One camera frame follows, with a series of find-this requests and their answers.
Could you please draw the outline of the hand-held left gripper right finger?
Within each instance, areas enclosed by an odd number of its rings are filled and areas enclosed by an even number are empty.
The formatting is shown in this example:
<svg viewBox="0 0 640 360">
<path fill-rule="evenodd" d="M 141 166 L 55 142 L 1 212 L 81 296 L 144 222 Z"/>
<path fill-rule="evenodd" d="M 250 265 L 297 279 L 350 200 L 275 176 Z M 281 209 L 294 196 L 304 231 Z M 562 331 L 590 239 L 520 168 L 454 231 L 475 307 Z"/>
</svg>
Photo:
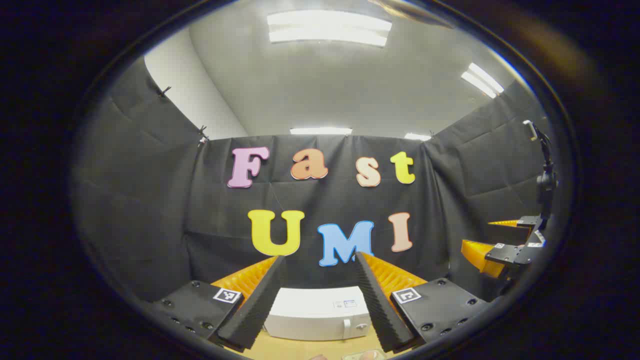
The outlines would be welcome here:
<svg viewBox="0 0 640 360">
<path fill-rule="evenodd" d="M 363 251 L 354 259 L 358 287 L 387 353 L 446 338 L 490 307 L 447 278 L 425 281 Z"/>
</svg>

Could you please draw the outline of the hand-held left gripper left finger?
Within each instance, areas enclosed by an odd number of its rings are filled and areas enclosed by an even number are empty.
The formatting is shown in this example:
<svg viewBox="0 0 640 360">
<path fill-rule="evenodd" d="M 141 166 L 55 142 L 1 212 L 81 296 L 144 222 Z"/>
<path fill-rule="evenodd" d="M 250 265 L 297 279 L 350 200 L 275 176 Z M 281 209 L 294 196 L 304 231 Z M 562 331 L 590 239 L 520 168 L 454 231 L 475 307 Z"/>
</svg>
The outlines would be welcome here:
<svg viewBox="0 0 640 360">
<path fill-rule="evenodd" d="M 199 255 L 190 279 L 144 305 L 145 317 L 190 353 L 250 350 L 287 277 L 284 256 L 251 255 L 233 265 Z"/>
</svg>

